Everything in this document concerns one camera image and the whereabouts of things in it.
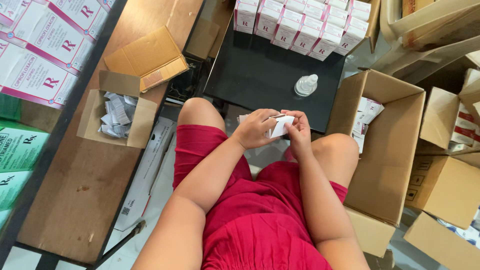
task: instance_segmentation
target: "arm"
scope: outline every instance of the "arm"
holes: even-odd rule
[[[205,157],[178,185],[162,210],[132,269],[199,269],[205,215],[222,194],[246,149],[260,147],[275,126],[276,110],[256,110],[225,142]]]
[[[300,166],[303,212],[315,248],[333,269],[370,269],[350,218],[313,155],[307,117],[299,111],[286,113],[296,117],[288,135]]]

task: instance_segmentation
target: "wooden table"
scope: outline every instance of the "wooden table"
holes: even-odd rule
[[[102,57],[167,25],[183,49],[202,0],[129,0]],[[86,90],[98,88],[98,63]],[[141,97],[162,102],[167,84]],[[100,143],[76,136],[88,91],[35,197],[18,241],[73,260],[94,264],[119,207],[140,149]]]

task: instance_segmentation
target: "clear plastic bottle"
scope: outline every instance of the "clear plastic bottle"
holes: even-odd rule
[[[303,76],[295,84],[295,93],[302,97],[311,95],[317,89],[318,76],[313,74],[310,76]]]

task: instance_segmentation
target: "person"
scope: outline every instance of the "person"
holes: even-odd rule
[[[178,119],[174,191],[134,270],[369,269],[342,206],[359,148],[333,134],[311,142],[307,116],[286,125],[298,163],[277,161],[252,180],[244,151],[276,139],[270,109],[230,138],[213,105],[185,102]]]

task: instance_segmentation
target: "green medicine box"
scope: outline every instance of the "green medicine box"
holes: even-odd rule
[[[0,172],[31,170],[49,136],[34,127],[0,120]]]

